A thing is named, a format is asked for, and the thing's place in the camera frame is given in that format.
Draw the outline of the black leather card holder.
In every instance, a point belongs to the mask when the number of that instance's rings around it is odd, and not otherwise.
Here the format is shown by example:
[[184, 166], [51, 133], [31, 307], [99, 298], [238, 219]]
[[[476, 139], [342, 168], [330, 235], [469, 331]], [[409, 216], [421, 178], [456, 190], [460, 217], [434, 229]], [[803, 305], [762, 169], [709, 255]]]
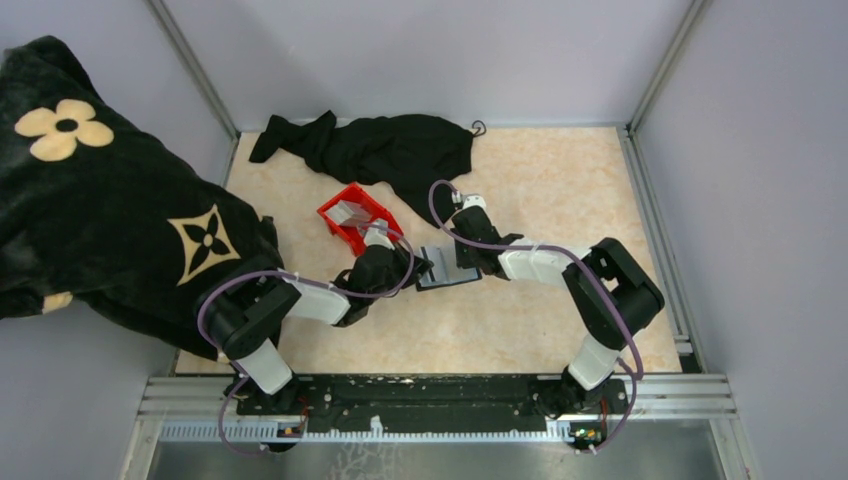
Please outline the black leather card holder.
[[419, 248], [419, 253], [423, 259], [432, 264], [430, 270], [416, 283], [416, 290], [419, 292], [471, 283], [483, 277], [477, 268], [465, 268], [458, 265], [454, 244], [422, 246]]

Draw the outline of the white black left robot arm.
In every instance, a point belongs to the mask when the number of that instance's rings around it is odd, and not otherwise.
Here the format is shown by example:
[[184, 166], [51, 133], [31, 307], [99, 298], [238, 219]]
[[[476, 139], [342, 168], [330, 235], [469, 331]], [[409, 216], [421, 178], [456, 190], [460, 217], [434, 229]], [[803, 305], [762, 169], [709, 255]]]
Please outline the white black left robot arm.
[[197, 301], [198, 330], [261, 391], [264, 405], [285, 414], [300, 399], [294, 373], [278, 352], [286, 319], [346, 328], [364, 318], [377, 300], [411, 287], [431, 269], [431, 261], [399, 244], [368, 246], [329, 283], [276, 268], [257, 256]]

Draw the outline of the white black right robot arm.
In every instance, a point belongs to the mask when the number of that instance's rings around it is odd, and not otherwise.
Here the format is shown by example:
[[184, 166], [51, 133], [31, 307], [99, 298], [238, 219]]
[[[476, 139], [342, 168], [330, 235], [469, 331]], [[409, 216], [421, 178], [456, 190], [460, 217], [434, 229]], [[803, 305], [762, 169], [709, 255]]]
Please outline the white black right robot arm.
[[500, 235], [478, 205], [459, 210], [451, 222], [451, 234], [465, 250], [463, 262], [486, 275], [534, 281], [571, 295], [587, 335], [566, 367], [563, 398], [576, 412], [590, 411], [601, 400], [601, 384], [612, 374], [620, 353], [663, 310], [659, 288], [614, 238], [566, 253], [520, 234]]

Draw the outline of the red plastic bin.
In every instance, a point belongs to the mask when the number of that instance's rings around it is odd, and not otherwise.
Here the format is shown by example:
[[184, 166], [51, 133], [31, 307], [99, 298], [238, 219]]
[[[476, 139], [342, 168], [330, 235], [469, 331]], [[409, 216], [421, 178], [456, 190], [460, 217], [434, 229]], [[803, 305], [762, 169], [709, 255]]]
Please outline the red plastic bin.
[[393, 233], [388, 234], [392, 241], [397, 241], [403, 234], [392, 213], [356, 183], [347, 185], [321, 205], [316, 213], [330, 234], [342, 240], [354, 256], [365, 252], [366, 224], [384, 223], [393, 230]]

